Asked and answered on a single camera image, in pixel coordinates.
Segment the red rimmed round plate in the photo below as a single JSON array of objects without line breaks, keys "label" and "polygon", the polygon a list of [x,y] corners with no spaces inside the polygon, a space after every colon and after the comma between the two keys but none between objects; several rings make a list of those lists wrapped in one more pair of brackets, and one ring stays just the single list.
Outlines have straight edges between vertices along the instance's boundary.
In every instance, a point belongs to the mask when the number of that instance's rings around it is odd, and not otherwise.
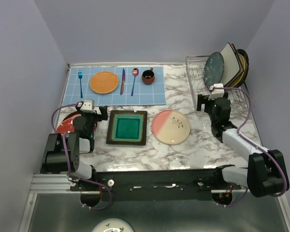
[{"label": "red rimmed round plate", "polygon": [[72,112],[72,113],[68,114],[68,115],[67,115],[67,116],[62,120],[61,123],[64,123],[65,121],[71,122],[71,121],[73,121],[74,118],[79,117],[79,116],[81,116],[80,113],[78,113],[78,112]]}]

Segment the white red rimmed plate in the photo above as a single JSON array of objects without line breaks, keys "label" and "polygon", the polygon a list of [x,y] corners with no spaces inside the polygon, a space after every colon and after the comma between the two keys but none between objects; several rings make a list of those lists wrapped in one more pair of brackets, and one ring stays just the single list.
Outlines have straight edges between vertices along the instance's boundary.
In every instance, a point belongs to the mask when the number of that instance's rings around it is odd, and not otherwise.
[{"label": "white red rimmed plate", "polygon": [[97,122],[86,122],[85,117],[74,115],[65,119],[57,128],[57,132],[63,134],[65,132],[78,132],[80,137],[94,137],[97,130]]}]

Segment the black teal square plate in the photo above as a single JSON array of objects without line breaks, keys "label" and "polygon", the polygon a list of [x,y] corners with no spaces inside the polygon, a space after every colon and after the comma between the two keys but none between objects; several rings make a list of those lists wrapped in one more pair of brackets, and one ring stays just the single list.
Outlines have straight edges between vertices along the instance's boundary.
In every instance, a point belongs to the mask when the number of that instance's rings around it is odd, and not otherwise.
[{"label": "black teal square plate", "polygon": [[109,145],[146,145],[147,111],[112,110],[106,143]]}]

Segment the dark teal round plate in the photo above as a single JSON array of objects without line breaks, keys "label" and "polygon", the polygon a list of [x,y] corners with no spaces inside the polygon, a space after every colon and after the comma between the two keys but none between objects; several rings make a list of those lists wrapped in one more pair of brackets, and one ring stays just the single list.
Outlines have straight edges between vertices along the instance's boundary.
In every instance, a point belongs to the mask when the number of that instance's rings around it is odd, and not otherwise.
[{"label": "dark teal round plate", "polygon": [[207,89],[220,83],[224,73],[224,58],[220,52],[212,53],[203,70],[203,82]]}]

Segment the beige floral round plate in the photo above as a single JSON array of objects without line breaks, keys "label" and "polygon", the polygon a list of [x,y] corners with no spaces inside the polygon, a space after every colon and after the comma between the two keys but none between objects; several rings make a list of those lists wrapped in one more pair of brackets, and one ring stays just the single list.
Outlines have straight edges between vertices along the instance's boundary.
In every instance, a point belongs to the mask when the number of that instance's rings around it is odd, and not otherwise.
[{"label": "beige floral round plate", "polygon": [[177,145],[185,141],[191,130],[188,118],[179,111],[164,110],[152,121],[154,136],[162,143]]}]

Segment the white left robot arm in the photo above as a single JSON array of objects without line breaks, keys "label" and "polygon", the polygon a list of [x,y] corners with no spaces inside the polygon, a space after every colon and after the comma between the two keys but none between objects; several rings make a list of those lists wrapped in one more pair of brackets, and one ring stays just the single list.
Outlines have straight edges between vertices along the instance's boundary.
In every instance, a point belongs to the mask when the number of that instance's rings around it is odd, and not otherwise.
[{"label": "white left robot arm", "polygon": [[[76,108],[80,116],[73,120],[73,132],[57,132],[54,126],[55,113],[63,108]],[[45,145],[41,173],[61,174],[74,179],[81,179],[81,186],[87,191],[97,187],[97,178],[94,176],[93,166],[80,160],[81,152],[92,152],[94,149],[94,127],[101,121],[108,119],[107,106],[99,107],[100,113],[88,101],[80,101],[59,107],[51,116],[53,133],[48,135]]]}]

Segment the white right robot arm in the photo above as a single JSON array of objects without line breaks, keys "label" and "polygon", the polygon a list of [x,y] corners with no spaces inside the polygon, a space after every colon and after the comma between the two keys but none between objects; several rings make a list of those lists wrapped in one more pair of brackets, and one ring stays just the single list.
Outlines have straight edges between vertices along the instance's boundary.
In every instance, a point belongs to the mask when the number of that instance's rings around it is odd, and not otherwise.
[{"label": "white right robot arm", "polygon": [[259,146],[238,132],[238,128],[230,121],[231,102],[227,94],[214,100],[208,95],[199,94],[197,111],[202,107],[209,115],[212,135],[248,162],[246,168],[220,166],[221,173],[213,176],[213,185],[217,189],[224,189],[233,183],[249,189],[255,197],[280,196],[289,190],[283,154],[279,150]]}]

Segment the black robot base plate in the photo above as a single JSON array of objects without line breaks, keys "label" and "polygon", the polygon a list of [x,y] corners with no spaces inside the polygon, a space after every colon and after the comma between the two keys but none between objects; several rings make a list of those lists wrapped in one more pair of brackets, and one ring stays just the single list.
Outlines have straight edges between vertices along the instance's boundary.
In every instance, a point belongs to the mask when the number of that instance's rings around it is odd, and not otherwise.
[{"label": "black robot base plate", "polygon": [[221,169],[183,169],[168,171],[95,172],[93,179],[109,189],[87,181],[78,181],[71,191],[100,193],[103,200],[113,201],[170,201],[212,200],[212,192],[225,192],[234,183],[223,180]]}]

